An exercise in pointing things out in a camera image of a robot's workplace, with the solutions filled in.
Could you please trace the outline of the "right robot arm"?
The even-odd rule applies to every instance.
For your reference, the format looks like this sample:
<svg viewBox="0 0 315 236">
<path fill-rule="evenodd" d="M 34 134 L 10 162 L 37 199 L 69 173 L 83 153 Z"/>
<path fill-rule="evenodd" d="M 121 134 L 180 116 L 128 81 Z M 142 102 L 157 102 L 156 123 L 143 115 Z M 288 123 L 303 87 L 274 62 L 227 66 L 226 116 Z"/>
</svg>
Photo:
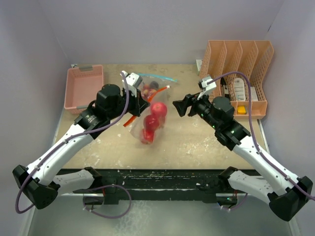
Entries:
<svg viewBox="0 0 315 236">
<path fill-rule="evenodd" d="M 183 100 L 173 101 L 179 116 L 199 115 L 215 130 L 217 140 L 230 151 L 246 160 L 263 177 L 257 179 L 229 167 L 220 175 L 219 187 L 223 192 L 233 189 L 248 193 L 268 204 L 271 211 L 284 221 L 290 221 L 311 199 L 313 182 L 299 177 L 282 166 L 260 147 L 253 132 L 234 119 L 234 107 L 229 99 L 208 96 L 198 98 L 188 94 Z"/>
</svg>

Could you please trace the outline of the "orange zip bag with apples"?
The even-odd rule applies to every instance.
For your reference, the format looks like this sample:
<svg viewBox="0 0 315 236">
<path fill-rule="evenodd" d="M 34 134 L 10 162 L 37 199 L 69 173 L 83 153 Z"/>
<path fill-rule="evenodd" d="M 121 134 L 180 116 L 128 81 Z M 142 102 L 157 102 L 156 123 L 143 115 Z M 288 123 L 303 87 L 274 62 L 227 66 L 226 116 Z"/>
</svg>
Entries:
<svg viewBox="0 0 315 236">
<path fill-rule="evenodd" d="M 164 128 L 168 113 L 166 101 L 169 89 L 169 85 L 154 88 L 145 84 L 141 90 L 141 97 L 149 102 L 149 107 L 139 117 L 132 116 L 124 123 L 130 134 L 145 145 L 152 144 Z"/>
</svg>

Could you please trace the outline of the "white bottle in organizer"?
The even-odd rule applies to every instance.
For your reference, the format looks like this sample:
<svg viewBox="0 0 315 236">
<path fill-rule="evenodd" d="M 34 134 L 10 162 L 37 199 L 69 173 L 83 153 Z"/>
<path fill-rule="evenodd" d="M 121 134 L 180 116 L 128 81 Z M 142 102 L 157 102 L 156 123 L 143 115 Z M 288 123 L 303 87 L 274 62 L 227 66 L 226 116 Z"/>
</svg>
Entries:
<svg viewBox="0 0 315 236">
<path fill-rule="evenodd" d="M 234 93 L 237 101 L 245 101 L 246 100 L 246 92 L 245 92 L 245 84 L 243 79 L 235 78 L 234 79 Z"/>
</svg>

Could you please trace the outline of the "pink perforated plastic basket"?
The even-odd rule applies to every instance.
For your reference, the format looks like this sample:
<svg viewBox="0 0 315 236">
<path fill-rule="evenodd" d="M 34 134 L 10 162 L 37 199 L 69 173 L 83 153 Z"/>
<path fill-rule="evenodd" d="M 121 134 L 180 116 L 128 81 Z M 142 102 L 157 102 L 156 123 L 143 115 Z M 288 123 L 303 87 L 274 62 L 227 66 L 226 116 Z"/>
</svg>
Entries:
<svg viewBox="0 0 315 236">
<path fill-rule="evenodd" d="M 103 66 L 100 64 L 68 69 L 64 109 L 72 114 L 81 113 L 96 99 L 103 86 Z"/>
</svg>

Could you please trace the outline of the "yellow object in organizer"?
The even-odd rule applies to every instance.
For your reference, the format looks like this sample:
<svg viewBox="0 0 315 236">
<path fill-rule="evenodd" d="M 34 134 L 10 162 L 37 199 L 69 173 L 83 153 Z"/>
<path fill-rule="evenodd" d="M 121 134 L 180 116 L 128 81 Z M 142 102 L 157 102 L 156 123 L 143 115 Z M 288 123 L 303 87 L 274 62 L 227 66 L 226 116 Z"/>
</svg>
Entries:
<svg viewBox="0 0 315 236">
<path fill-rule="evenodd" d="M 246 115 L 247 114 L 246 106 L 238 106 L 237 107 L 237 114 L 239 114 L 239 115 Z"/>
</svg>

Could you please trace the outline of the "white box in organizer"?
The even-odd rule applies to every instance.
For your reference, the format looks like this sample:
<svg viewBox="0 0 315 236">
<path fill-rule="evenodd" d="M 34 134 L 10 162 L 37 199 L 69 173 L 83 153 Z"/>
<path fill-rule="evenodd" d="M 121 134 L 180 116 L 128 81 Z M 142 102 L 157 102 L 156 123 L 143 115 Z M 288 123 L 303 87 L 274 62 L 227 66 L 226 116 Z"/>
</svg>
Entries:
<svg viewBox="0 0 315 236">
<path fill-rule="evenodd" d="M 255 87 L 250 87 L 249 89 L 249 100 L 258 101 L 258 96 Z"/>
</svg>

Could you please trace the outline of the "orange desk file organizer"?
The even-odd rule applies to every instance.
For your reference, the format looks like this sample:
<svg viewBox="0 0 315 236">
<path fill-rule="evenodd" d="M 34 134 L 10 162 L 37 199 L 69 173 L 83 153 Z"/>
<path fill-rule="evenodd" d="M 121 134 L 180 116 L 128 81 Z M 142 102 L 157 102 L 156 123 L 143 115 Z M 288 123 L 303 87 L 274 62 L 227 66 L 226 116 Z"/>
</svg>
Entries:
<svg viewBox="0 0 315 236">
<path fill-rule="evenodd" d="M 262 84 L 274 55 L 274 48 L 268 40 L 210 40 L 207 43 L 199 77 L 210 75 L 213 79 L 221 76 L 229 90 L 230 102 L 237 118 L 248 118 L 251 108 L 253 119 L 266 115 L 267 99 Z M 241 78 L 245 84 L 246 100 L 237 101 L 234 93 L 234 79 Z M 210 94 L 213 100 L 221 95 L 221 79 L 216 81 L 216 89 Z M 249 89 L 255 87 L 258 101 L 249 100 Z M 237 114 L 238 106 L 246 106 L 247 114 Z"/>
</svg>

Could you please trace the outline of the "blue zip bag small fruits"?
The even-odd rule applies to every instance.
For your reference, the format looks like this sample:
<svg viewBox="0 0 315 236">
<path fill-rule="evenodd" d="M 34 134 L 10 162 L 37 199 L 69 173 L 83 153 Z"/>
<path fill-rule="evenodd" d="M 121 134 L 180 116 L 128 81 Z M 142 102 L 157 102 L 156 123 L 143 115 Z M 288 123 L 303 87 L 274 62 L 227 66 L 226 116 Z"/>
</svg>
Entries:
<svg viewBox="0 0 315 236">
<path fill-rule="evenodd" d="M 138 89 L 141 91 L 141 96 L 145 100 L 148 100 L 159 89 L 166 86 L 172 87 L 177 83 L 177 80 L 171 77 L 148 73 L 138 73 L 138 75 L 142 78 Z"/>
</svg>

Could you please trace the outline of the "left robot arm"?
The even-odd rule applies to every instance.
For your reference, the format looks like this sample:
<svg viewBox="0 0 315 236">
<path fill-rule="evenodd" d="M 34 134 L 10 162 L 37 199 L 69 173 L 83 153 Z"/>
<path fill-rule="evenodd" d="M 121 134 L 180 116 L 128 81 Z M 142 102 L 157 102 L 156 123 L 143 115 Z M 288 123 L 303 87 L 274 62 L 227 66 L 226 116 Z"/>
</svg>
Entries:
<svg viewBox="0 0 315 236">
<path fill-rule="evenodd" d="M 139 116 L 147 107 L 137 86 L 106 84 L 96 100 L 75 119 L 66 134 L 44 155 L 24 167 L 18 165 L 13 176 L 19 187 L 15 203 L 24 194 L 37 209 L 50 205 L 57 196 L 81 189 L 91 193 L 100 190 L 101 175 L 91 167 L 69 175 L 58 175 L 59 170 L 84 146 L 118 122 L 125 113 Z"/>
</svg>

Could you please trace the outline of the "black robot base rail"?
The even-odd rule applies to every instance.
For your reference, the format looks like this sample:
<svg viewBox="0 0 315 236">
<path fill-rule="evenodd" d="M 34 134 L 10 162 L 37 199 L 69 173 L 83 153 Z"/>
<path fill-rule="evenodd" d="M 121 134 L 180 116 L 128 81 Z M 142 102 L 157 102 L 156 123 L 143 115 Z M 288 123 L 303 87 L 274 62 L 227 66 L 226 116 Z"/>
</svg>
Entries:
<svg viewBox="0 0 315 236">
<path fill-rule="evenodd" d="M 76 193 L 99 193 L 106 204 L 120 200 L 226 203 L 241 191 L 224 182 L 222 170 L 96 169 L 96 180 Z"/>
</svg>

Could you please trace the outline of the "black item in organizer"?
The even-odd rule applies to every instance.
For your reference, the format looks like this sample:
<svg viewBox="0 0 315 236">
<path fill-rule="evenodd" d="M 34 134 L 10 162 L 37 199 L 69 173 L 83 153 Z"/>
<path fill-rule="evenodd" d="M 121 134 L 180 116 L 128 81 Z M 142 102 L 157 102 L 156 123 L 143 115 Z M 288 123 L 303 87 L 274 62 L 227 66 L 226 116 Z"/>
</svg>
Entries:
<svg viewBox="0 0 315 236">
<path fill-rule="evenodd" d="M 226 84 L 224 79 L 220 80 L 220 86 L 221 86 L 221 95 L 222 95 L 222 97 L 226 97 L 226 98 L 230 99 L 228 86 L 227 86 L 227 84 Z"/>
</svg>

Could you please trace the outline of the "white box behind organizer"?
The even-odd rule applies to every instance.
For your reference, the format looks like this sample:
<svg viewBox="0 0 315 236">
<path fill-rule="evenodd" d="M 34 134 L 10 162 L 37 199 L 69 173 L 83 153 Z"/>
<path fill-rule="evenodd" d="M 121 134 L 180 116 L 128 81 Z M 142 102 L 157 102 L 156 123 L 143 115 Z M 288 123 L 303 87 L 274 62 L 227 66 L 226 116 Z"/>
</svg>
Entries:
<svg viewBox="0 0 315 236">
<path fill-rule="evenodd" d="M 201 67 L 202 67 L 202 59 L 197 59 L 196 60 L 197 75 L 200 74 Z"/>
</svg>

